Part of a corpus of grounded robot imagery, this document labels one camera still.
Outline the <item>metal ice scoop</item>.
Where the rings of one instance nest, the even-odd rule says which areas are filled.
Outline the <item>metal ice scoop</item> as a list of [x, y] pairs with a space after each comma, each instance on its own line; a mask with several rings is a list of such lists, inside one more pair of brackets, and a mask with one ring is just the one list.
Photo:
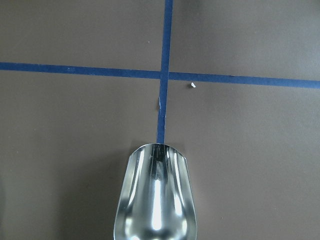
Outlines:
[[115, 240], [195, 240], [196, 210], [187, 159], [161, 143], [128, 158], [115, 215]]

